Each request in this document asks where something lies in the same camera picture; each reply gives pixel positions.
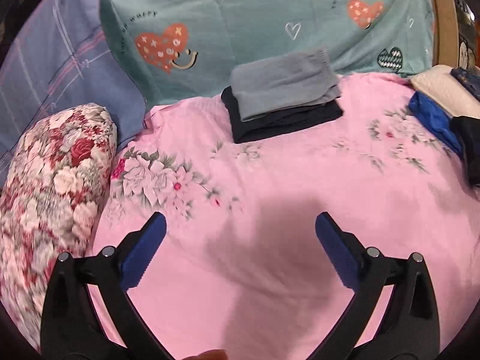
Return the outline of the left hand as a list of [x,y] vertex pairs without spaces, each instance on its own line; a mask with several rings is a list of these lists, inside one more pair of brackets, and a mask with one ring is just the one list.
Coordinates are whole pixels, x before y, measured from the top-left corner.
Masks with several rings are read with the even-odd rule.
[[184,360],[228,360],[228,354],[223,349],[210,349],[185,358]]

